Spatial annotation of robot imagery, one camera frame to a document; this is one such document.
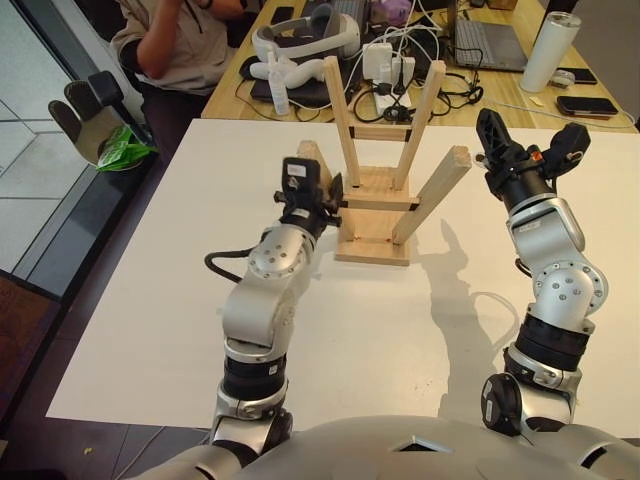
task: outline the glass door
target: glass door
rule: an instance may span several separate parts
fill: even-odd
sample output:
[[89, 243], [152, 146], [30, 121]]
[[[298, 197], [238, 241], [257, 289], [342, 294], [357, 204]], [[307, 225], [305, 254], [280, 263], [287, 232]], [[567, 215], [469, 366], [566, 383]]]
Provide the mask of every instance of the glass door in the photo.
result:
[[27, 10], [16, 8], [25, 5], [15, 3], [0, 2], [0, 269], [6, 272], [14, 271], [87, 168], [47, 108], [51, 100], [64, 101], [74, 72], [42, 42], [46, 32], [27, 23]]

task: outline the white tumbler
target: white tumbler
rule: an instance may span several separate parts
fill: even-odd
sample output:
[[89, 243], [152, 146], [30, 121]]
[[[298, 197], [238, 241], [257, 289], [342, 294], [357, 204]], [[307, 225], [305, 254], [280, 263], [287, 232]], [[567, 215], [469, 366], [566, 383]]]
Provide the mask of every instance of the white tumbler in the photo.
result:
[[569, 50], [581, 23], [571, 13], [550, 12], [547, 15], [524, 70], [520, 88], [527, 92], [539, 92], [547, 85]]

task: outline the person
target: person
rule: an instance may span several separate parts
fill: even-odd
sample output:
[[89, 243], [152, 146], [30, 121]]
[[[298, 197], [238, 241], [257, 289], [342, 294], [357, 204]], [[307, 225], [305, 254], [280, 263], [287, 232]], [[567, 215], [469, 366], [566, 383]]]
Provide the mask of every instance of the person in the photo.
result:
[[123, 68], [136, 73], [160, 157], [169, 162], [200, 116], [235, 50], [227, 20], [244, 0], [116, 0], [126, 26], [111, 40]]

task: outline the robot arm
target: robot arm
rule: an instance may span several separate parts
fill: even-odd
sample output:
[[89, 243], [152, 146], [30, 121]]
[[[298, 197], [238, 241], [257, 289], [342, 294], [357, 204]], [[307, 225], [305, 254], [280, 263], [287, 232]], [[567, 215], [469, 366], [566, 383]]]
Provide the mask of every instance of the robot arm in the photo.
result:
[[282, 188], [275, 195], [285, 204], [282, 217], [250, 252], [222, 322], [225, 371], [211, 444], [238, 452], [245, 463], [289, 438], [292, 417], [282, 405], [295, 307], [309, 286], [316, 241], [340, 221], [342, 177], [324, 191], [315, 160], [286, 158]]
[[587, 315], [608, 291], [604, 275], [581, 253], [584, 236], [569, 205], [555, 192], [555, 179], [577, 166], [589, 136], [569, 124], [549, 150], [532, 145], [525, 151], [486, 109], [477, 129], [487, 183], [509, 211], [509, 233], [535, 295], [516, 341], [505, 349], [505, 373], [485, 383], [483, 421], [507, 435], [557, 431], [573, 420], [578, 363], [595, 329]]

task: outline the beige shirt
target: beige shirt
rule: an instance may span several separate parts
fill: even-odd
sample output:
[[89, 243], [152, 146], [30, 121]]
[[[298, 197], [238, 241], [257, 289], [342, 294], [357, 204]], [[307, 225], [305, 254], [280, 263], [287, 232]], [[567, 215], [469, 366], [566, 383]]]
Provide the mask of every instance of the beige shirt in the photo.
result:
[[[111, 40], [118, 58], [129, 42], [149, 31], [158, 0], [117, 0], [127, 26]], [[226, 25], [195, 2], [185, 0], [178, 16], [176, 41], [169, 68], [160, 79], [138, 75], [140, 81], [167, 90], [211, 93], [231, 61], [235, 50], [227, 45]]]

